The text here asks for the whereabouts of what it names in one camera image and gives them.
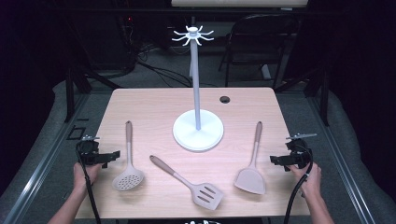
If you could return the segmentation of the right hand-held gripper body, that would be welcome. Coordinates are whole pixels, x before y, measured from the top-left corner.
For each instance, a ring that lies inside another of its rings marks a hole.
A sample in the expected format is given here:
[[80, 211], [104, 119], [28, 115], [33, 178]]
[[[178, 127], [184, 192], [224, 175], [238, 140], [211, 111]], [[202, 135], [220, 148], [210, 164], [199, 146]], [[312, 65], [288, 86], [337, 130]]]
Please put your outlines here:
[[290, 151], [289, 156], [284, 161], [284, 166], [297, 165], [299, 169], [304, 168], [308, 163], [313, 161], [312, 150], [305, 142], [305, 138], [316, 136], [315, 133], [297, 133], [289, 136], [289, 142], [286, 144]]

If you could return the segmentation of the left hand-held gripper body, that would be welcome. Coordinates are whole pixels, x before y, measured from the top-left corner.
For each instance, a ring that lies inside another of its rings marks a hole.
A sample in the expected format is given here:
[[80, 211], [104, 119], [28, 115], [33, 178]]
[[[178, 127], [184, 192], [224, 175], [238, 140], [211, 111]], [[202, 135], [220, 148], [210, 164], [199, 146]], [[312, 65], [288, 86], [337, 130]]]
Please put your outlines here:
[[99, 143], [96, 142], [96, 137], [83, 136], [76, 144], [76, 151], [80, 162], [85, 165], [106, 163], [106, 155], [99, 153]]

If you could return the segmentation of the beige solid spatula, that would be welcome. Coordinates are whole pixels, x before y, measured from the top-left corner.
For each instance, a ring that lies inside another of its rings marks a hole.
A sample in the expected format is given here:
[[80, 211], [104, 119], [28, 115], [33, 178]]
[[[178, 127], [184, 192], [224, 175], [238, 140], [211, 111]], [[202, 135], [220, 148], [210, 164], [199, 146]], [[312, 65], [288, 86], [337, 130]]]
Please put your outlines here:
[[265, 193], [265, 183], [262, 175], [256, 167], [256, 160], [262, 135], [262, 122], [256, 125], [252, 157], [248, 167], [242, 169], [234, 181], [234, 185], [244, 191], [263, 195]]

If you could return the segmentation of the beige slotted spatula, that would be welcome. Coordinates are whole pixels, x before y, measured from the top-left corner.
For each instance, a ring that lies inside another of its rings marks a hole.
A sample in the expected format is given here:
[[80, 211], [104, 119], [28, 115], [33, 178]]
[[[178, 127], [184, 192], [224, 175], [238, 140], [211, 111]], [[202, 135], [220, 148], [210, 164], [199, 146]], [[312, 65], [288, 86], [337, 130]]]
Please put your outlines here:
[[224, 196], [220, 189], [210, 183], [192, 184], [160, 158], [150, 155], [149, 159], [166, 173], [183, 183], [191, 191], [191, 197], [194, 203], [209, 210], [216, 210], [218, 208]]

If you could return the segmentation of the white utensil rack stand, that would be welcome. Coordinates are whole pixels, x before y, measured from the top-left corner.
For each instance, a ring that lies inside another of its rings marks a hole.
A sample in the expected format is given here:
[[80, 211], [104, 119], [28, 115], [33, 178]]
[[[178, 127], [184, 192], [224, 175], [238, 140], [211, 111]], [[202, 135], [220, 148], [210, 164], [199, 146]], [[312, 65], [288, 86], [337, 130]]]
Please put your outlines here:
[[178, 38], [185, 40], [191, 51], [190, 76], [192, 78], [194, 108], [179, 115], [173, 125], [173, 136], [177, 143], [192, 152], [205, 152], [215, 147], [224, 135], [224, 125], [215, 113], [201, 108], [198, 47], [200, 41], [212, 41], [213, 31], [202, 32], [203, 27], [187, 26], [186, 33], [175, 31]]

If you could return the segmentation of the person's left hand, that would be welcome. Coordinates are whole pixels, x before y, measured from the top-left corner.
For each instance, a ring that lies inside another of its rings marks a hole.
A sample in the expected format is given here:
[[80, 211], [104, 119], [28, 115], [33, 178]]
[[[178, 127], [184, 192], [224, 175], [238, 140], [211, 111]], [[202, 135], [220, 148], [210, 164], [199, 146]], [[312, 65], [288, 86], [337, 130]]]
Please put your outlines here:
[[74, 165], [74, 190], [83, 190], [86, 188], [85, 175], [88, 175], [90, 183], [93, 184], [101, 167], [101, 164], [95, 164], [83, 168], [79, 162], [76, 162]]

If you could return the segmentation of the person's right hand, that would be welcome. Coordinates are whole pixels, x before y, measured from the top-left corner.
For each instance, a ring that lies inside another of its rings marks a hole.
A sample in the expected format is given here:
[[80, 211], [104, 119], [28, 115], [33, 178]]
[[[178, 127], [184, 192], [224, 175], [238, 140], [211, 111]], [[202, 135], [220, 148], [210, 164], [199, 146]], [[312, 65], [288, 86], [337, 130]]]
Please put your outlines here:
[[309, 166], [299, 169], [295, 165], [290, 165], [289, 168], [297, 181], [307, 174], [307, 178], [301, 185], [301, 192], [307, 200], [320, 195], [321, 169], [316, 163], [312, 164], [310, 172], [307, 172]]

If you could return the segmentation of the beige perforated skimmer spoon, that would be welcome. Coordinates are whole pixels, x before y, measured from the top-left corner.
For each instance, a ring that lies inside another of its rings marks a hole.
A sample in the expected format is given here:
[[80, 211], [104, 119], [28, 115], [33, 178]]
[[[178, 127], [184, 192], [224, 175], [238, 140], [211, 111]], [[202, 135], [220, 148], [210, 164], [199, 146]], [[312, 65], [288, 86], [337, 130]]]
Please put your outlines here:
[[144, 173], [133, 166], [132, 160], [132, 140], [133, 140], [133, 125], [131, 121], [125, 123], [126, 132], [126, 152], [127, 165], [125, 170], [115, 177], [112, 181], [114, 189], [123, 191], [137, 187], [144, 179]]

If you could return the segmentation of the black metal stand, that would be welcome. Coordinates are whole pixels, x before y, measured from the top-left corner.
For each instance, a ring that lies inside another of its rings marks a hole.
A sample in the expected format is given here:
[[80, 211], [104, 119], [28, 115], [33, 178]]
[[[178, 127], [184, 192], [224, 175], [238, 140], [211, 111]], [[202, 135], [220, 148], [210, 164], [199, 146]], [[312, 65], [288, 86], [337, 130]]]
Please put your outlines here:
[[65, 74], [65, 89], [66, 89], [66, 117], [65, 122], [68, 122], [75, 114], [75, 91], [74, 87], [83, 94], [89, 94], [92, 91], [92, 86], [88, 81], [91, 77], [100, 83], [108, 86], [110, 89], [119, 89], [120, 85], [100, 76], [98, 73], [83, 65], [72, 66]]
[[280, 85], [279, 87], [275, 88], [275, 92], [282, 92], [285, 91], [296, 84], [307, 80], [308, 83], [304, 89], [304, 95], [306, 97], [315, 97], [320, 91], [319, 97], [319, 117], [321, 118], [323, 124], [325, 126], [329, 125], [328, 121], [328, 103], [329, 103], [329, 65], [326, 63], [322, 63], [313, 69], [309, 70], [308, 72], [304, 73], [303, 75], [293, 78], [290, 81], [287, 81], [285, 84]]

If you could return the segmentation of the black folding chair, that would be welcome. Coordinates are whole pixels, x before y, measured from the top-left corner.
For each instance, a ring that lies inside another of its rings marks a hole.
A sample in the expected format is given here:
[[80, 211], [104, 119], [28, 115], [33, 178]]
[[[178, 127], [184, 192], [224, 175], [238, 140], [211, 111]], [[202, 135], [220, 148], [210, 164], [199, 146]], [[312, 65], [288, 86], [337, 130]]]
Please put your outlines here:
[[229, 85], [231, 65], [275, 64], [273, 88], [279, 78], [285, 41], [295, 34], [299, 21], [292, 15], [248, 15], [238, 20], [228, 34], [219, 71], [226, 64], [225, 86]]

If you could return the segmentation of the grey metal floor rail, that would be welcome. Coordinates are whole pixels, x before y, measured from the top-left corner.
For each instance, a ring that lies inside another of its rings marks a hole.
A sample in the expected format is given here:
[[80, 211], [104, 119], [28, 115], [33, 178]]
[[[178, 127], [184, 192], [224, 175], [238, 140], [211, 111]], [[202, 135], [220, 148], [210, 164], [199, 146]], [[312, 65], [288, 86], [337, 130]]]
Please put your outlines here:
[[67, 122], [64, 121], [66, 99], [62, 95], [55, 97], [49, 117], [34, 145], [6, 192], [0, 197], [0, 224], [21, 224], [56, 160], [61, 144], [89, 97], [89, 94], [77, 96], [75, 112]]
[[331, 127], [325, 125], [324, 121], [322, 120], [318, 112], [319, 110], [318, 102], [313, 97], [307, 97], [306, 100], [311, 110], [314, 113], [314, 116], [317, 120], [317, 123], [321, 131], [323, 132], [325, 138], [327, 139], [330, 145], [330, 154], [337, 169], [337, 173], [340, 175], [342, 179], [348, 197], [356, 210], [356, 213], [361, 221], [361, 224], [376, 224], [373, 214], [371, 213], [365, 199], [363, 198], [361, 190], [358, 187], [357, 182], [355, 181], [355, 178], [353, 177], [352, 173], [350, 172], [350, 169], [342, 154], [342, 151], [335, 140]]

